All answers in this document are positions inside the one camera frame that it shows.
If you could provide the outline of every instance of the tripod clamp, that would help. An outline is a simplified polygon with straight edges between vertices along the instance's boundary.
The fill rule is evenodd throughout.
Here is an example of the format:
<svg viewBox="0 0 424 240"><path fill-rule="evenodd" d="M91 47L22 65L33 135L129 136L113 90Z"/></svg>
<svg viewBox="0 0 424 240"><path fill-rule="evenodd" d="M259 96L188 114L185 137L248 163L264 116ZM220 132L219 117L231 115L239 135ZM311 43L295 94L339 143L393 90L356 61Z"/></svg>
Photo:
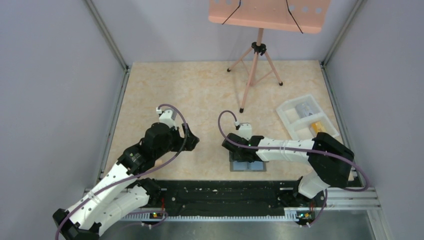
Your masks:
<svg viewBox="0 0 424 240"><path fill-rule="evenodd" d="M267 51L267 46L265 44L261 43L260 46L258 46L255 41L252 42L252 48L254 53L259 53L261 56Z"/></svg>

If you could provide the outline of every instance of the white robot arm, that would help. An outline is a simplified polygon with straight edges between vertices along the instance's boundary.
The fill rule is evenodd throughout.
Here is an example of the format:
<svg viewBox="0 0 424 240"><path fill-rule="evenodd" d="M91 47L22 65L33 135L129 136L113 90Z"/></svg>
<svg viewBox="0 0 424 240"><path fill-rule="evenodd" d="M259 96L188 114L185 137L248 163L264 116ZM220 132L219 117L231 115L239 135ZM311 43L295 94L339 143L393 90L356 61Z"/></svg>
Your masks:
<svg viewBox="0 0 424 240"><path fill-rule="evenodd" d="M183 126L186 141L180 137L175 123L177 113L172 109L156 111L159 122L154 123L145 136L133 146L128 147L118 158L107 175L81 200L68 209L58 209L53 219L60 225L65 217L75 210L80 203L90 199L84 206L76 210L65 222L60 232L66 240L97 240L115 222L131 211L156 204L161 188L150 178L137 180L133 177L145 173L155 165L155 161L168 152L192 151L199 138L194 136L190 128ZM117 198L125 188L136 182L135 186ZM114 186L95 195L106 186Z"/></svg>
<svg viewBox="0 0 424 240"><path fill-rule="evenodd" d="M329 187L347 187L351 165L322 154L286 149L300 148L325 151L352 161L354 153L329 134L319 132L315 138L308 140L275 140L264 136L252 136L252 125L249 123L241 123L236 126L236 129L238 135L230 133L227 135L228 139L244 146L269 149L246 149L224 140L222 146L232 153L235 161L288 161L312 166L313 171L298 180L294 189L296 194L299 193L308 199L312 199L319 192Z"/></svg>

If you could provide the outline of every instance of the music stand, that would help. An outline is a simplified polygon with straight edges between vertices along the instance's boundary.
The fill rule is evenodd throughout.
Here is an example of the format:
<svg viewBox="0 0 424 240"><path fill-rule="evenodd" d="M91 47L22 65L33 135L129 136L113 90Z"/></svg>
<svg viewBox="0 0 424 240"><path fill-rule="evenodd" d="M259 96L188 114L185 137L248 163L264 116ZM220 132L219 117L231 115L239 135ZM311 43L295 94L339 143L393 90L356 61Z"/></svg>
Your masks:
<svg viewBox="0 0 424 240"><path fill-rule="evenodd" d="M227 72L230 72L238 63L242 62L249 74L239 110L240 113L243 113L245 109L250 86L255 85L272 72L274 72L278 84L280 86L283 85L273 61L267 52L266 45L262 43L264 29L299 32L299 28L301 28L304 33L317 34L321 31L324 24L330 1L288 0L287 7L285 0L242 0L240 6L239 0L209 0L209 21L212 23L222 24L225 22L225 24L259 29L256 42L253 42L249 49L227 69ZM299 27L296 25L288 9L290 9ZM243 58L252 50L254 51L254 56L249 71ZM272 70L259 80L253 81L256 75L259 55L262 56L264 54Z"/></svg>

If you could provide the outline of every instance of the wooden table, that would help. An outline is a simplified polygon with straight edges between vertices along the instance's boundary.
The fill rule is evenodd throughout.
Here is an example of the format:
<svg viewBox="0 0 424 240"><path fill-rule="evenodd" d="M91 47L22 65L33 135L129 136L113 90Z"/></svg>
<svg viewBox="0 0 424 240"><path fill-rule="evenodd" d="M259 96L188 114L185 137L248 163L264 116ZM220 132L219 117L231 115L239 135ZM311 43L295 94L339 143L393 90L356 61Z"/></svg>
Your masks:
<svg viewBox="0 0 424 240"><path fill-rule="evenodd" d="M161 180L297 180L312 168L296 162L273 161L265 172L231 172L229 153L221 144L217 119L223 110L231 110L240 122L249 122L254 135L290 139L276 107L286 100L312 94L339 131L330 97L318 61L275 61L284 82L264 80L251 87L243 114L238 113L246 86L243 65L231 72L226 61L134 63L119 113L105 172L129 146L137 143L155 122L155 108L162 103L176 106L200 142L192 152L183 152L168 166L148 175ZM259 61L257 74L271 70ZM230 115L222 118L225 133L235 133ZM174 153L167 153L162 162Z"/></svg>

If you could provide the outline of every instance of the tripod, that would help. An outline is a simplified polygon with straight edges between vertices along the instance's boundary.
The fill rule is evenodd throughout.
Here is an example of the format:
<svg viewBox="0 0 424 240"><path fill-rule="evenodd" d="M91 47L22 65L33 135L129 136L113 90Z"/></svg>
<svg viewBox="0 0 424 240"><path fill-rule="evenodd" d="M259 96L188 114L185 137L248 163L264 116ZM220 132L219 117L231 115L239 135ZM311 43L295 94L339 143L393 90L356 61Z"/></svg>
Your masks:
<svg viewBox="0 0 424 240"><path fill-rule="evenodd" d="M280 79L280 76L278 75L278 72L276 70L276 68L274 67L273 61L270 58L270 55L267 52L267 46L265 44L262 43L262 36L264 35L264 29L263 28L259 28L259 32L257 33L257 41L252 42L251 47L249 47L249 49L243 53L243 55L241 55L241 57L235 61L235 63L233 65L231 65L229 68L227 68L227 72L230 72L232 68L234 68L239 62L242 62L244 65L244 68L246 69L247 73L249 74L249 78L247 80L247 85L246 88L244 90L244 96L243 96L243 101L241 102L241 107L240 107L240 113L243 113L243 111L245 110L245 104L246 104L246 97L248 96L248 92L249 92L249 88L250 86L253 86L257 83L259 83L259 81L261 81L262 79L266 78L268 75L270 75L272 72L274 72L277 80L278 80L278 84L280 86L283 85L283 82ZM248 70L248 67L246 66L245 62L243 61L243 59L251 52L254 51L254 56L253 56L253 62L252 62L252 66L250 68L250 71ZM269 71L267 74L265 74L262 78L260 78L259 80L254 80L255 79L255 75L256 75L256 67L258 65L258 58L259 58L259 54L262 56L265 54L266 59L268 60L269 65L271 66L271 71Z"/></svg>

